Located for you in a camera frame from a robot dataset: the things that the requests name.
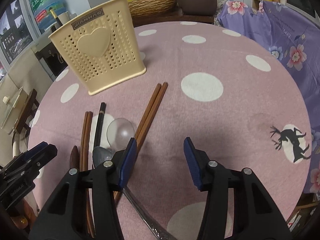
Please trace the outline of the dark wooden spoon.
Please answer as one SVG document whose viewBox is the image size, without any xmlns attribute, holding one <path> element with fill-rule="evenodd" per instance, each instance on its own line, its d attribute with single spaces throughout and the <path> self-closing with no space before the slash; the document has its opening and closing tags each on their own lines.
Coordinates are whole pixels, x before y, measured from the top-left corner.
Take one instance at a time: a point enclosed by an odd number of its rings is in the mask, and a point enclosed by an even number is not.
<svg viewBox="0 0 320 240">
<path fill-rule="evenodd" d="M 77 146 L 74 146 L 69 159 L 69 168 L 80 170 L 80 153 Z"/>
</svg>

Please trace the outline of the clear plastic ladle spoon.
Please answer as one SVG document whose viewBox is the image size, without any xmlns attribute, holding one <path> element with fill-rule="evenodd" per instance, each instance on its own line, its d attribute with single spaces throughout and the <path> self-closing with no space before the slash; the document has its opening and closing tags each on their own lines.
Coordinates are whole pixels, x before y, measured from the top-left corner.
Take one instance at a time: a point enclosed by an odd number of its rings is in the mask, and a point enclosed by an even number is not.
<svg viewBox="0 0 320 240">
<path fill-rule="evenodd" d="M 125 118 L 114 119 L 109 124 L 106 132 L 108 143 L 114 152 L 124 150 L 134 136 L 134 127 Z"/>
</svg>

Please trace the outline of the white pot with lid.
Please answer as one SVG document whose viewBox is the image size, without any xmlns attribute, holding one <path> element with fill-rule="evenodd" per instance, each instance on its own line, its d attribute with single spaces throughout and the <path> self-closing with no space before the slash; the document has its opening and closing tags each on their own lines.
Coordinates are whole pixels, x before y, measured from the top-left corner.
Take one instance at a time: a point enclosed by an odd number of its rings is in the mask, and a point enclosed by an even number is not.
<svg viewBox="0 0 320 240">
<path fill-rule="evenodd" d="M 5 96 L 3 98 L 5 110 L 1 114 L 1 129 L 7 134 L 13 132 L 27 97 L 26 92 L 21 87 L 12 97 Z"/>
</svg>

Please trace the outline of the metal spoon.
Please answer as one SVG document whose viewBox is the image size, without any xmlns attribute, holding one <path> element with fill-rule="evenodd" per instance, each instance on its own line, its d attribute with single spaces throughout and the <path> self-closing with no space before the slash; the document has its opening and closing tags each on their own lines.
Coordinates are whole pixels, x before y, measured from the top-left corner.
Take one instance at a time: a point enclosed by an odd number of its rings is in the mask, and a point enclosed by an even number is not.
<svg viewBox="0 0 320 240">
<path fill-rule="evenodd" d="M 97 167 L 105 161 L 111 161 L 113 155 L 114 154 L 111 150 L 103 148 L 101 146 L 95 146 L 92 152 L 92 164 L 94 167 Z M 144 206 L 138 201 L 138 199 L 134 196 L 134 194 L 127 186 L 124 187 L 123 194 L 157 239 L 176 239 L 172 234 L 168 233 L 167 230 L 165 230 L 165 228 L 161 226 L 161 224 L 159 224 L 154 218 L 151 217 L 151 215 L 146 211 Z"/>
</svg>

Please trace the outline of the black chopstick on table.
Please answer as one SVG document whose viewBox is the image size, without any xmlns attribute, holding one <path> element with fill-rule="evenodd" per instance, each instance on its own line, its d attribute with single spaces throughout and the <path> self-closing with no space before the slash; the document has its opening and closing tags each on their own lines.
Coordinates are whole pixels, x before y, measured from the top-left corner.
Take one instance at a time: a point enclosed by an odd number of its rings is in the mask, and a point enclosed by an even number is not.
<svg viewBox="0 0 320 240">
<path fill-rule="evenodd" d="M 98 114 L 98 119 L 97 119 L 97 125 L 96 125 L 96 129 L 95 129 L 93 148 L 96 148 L 96 147 L 100 146 L 101 133 L 102 133 L 102 130 L 103 130 L 103 122 L 104 122 L 105 111 L 106 111 L 106 103 L 102 102 L 100 104 L 100 109 L 99 109 L 99 114 Z"/>
</svg>

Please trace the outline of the water dispenser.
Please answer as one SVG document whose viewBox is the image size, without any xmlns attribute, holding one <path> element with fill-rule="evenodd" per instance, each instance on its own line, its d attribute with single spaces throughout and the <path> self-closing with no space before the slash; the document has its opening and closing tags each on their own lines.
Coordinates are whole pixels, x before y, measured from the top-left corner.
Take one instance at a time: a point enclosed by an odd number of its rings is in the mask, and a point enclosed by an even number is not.
<svg viewBox="0 0 320 240">
<path fill-rule="evenodd" d="M 45 46 L 38 44 L 35 56 L 52 79 L 58 77 L 68 66 L 52 42 Z"/>
</svg>

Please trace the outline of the pink polka dot tablecloth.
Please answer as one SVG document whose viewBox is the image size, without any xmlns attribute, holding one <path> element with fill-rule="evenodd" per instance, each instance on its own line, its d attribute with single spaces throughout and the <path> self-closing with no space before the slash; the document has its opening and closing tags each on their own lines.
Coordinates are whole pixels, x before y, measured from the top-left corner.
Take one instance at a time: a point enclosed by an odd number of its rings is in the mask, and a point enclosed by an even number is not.
<svg viewBox="0 0 320 240">
<path fill-rule="evenodd" d="M 197 237 L 207 194 L 193 184 L 184 156 L 190 137 L 224 167 L 251 168 L 289 218 L 310 160 L 293 161 L 289 142 L 277 150 L 272 130 L 296 131 L 310 155 L 311 129 L 302 95 L 283 65 L 253 40 L 214 25 L 165 22 L 135 32 L 145 74 L 90 96 L 66 69 L 42 99 L 29 146 L 48 142 L 57 156 L 35 180 L 38 206 L 69 170 L 87 111 L 97 115 L 104 102 L 104 127 L 116 118 L 138 126 L 154 88 L 167 82 L 128 183 L 149 214 L 177 239 Z"/>
</svg>

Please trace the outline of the beige perforated utensil holder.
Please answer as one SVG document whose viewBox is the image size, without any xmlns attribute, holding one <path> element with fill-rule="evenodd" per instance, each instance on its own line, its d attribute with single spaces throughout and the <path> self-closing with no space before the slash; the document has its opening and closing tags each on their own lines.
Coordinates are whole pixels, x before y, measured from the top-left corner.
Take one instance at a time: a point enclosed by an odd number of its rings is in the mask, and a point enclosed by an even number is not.
<svg viewBox="0 0 320 240">
<path fill-rule="evenodd" d="M 89 95 L 146 72 L 127 0 L 97 5 L 58 28 L 49 39 Z"/>
</svg>

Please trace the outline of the black gold chopstick in holder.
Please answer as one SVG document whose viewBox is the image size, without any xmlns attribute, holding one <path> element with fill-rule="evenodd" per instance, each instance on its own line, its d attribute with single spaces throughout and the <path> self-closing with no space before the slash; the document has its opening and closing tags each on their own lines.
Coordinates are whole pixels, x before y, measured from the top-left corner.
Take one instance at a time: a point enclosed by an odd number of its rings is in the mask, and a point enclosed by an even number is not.
<svg viewBox="0 0 320 240">
<path fill-rule="evenodd" d="M 49 8 L 50 13 L 52 14 L 53 18 L 56 21 L 56 29 L 59 29 L 61 26 L 63 26 L 62 22 L 60 21 L 59 17 L 57 16 L 56 12 L 53 8 Z"/>
</svg>

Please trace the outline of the blue water jug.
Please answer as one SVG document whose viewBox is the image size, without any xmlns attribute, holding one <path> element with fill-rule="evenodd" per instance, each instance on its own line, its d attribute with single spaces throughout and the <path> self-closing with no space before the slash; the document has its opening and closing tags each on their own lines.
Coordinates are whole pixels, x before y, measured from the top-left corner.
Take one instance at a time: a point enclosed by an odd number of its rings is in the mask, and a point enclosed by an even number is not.
<svg viewBox="0 0 320 240">
<path fill-rule="evenodd" d="M 33 16 L 40 30 L 45 30 L 55 23 L 55 19 L 50 12 L 55 11 L 57 16 L 67 11 L 65 0 L 29 0 Z"/>
</svg>

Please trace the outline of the dark wooden counter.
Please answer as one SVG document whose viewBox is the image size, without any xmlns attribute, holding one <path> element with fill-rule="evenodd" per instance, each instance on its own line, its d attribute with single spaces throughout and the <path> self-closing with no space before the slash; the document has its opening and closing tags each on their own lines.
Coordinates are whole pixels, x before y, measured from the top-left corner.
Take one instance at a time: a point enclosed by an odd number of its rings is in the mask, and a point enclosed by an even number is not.
<svg viewBox="0 0 320 240">
<path fill-rule="evenodd" d="M 177 7 L 174 11 L 171 11 L 171 12 L 157 14 L 154 16 L 134 17 L 132 19 L 134 27 L 139 27 L 139 26 L 153 24 L 153 23 L 177 22 L 177 21 L 214 24 L 214 16 L 185 15 L 182 9 Z"/>
</svg>

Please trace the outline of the purple floral cloth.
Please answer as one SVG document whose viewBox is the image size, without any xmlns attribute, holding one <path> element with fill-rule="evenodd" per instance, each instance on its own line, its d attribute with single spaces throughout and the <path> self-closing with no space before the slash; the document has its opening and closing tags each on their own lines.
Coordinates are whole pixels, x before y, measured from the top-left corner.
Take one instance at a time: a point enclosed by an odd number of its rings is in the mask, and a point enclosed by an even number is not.
<svg viewBox="0 0 320 240">
<path fill-rule="evenodd" d="M 217 20 L 268 50 L 296 82 L 311 126 L 312 157 L 304 192 L 319 193 L 319 28 L 293 9 L 269 1 L 260 1 L 254 9 L 227 0 Z"/>
</svg>

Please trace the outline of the woven basket sink basin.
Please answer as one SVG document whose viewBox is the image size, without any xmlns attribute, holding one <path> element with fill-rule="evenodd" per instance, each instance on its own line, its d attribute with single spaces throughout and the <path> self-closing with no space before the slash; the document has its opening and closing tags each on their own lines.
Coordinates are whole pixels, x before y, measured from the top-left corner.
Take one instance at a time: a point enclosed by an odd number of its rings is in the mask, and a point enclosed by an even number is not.
<svg viewBox="0 0 320 240">
<path fill-rule="evenodd" d="M 129 2 L 129 10 L 132 18 L 143 18 L 171 12 L 176 5 L 177 0 L 135 0 Z"/>
</svg>

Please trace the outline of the white microwave oven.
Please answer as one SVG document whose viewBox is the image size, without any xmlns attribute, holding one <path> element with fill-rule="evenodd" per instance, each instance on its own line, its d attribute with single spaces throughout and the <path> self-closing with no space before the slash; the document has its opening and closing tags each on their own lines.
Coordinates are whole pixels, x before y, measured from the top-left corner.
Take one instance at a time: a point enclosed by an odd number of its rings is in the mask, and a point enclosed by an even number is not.
<svg viewBox="0 0 320 240">
<path fill-rule="evenodd" d="M 285 0 L 285 5 L 319 26 L 319 16 L 309 0 Z"/>
</svg>

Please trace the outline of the beige brown rice cooker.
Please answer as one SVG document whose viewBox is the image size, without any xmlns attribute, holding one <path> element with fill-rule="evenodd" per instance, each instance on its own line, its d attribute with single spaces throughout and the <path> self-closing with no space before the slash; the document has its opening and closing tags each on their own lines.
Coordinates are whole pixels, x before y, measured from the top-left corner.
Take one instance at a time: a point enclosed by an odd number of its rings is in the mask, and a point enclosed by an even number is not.
<svg viewBox="0 0 320 240">
<path fill-rule="evenodd" d="M 213 16 L 217 11 L 217 0 L 177 0 L 185 15 Z"/>
</svg>

